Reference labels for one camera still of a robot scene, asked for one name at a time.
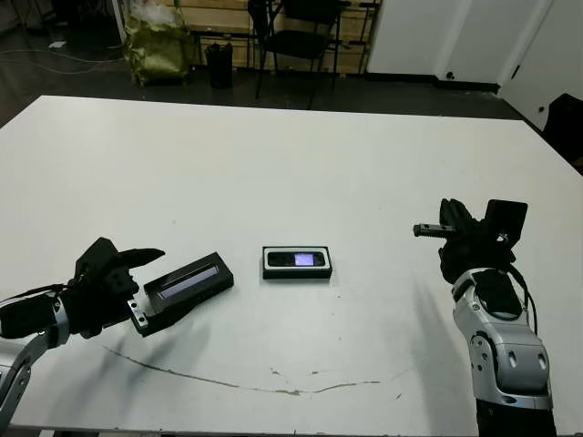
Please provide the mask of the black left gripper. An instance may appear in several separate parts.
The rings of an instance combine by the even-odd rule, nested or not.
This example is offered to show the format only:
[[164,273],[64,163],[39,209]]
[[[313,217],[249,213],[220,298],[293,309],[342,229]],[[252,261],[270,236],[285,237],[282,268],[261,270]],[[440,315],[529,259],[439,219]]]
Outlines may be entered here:
[[[87,274],[69,281],[60,294],[66,312],[69,332],[83,338],[92,338],[110,326],[126,321],[131,316],[128,304],[138,292],[129,269],[153,262],[165,255],[161,249],[128,249],[118,253],[116,265],[123,268],[90,278]],[[177,317],[149,317],[141,336],[147,338],[175,325]]]

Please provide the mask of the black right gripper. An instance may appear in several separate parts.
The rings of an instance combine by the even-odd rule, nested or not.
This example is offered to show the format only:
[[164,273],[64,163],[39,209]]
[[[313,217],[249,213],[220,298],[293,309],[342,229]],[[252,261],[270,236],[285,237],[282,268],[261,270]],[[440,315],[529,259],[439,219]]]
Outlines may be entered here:
[[503,242],[487,236],[459,200],[443,198],[439,223],[419,223],[413,226],[416,237],[445,239],[438,250],[440,270],[444,279],[454,284],[471,269],[507,270],[515,255]]

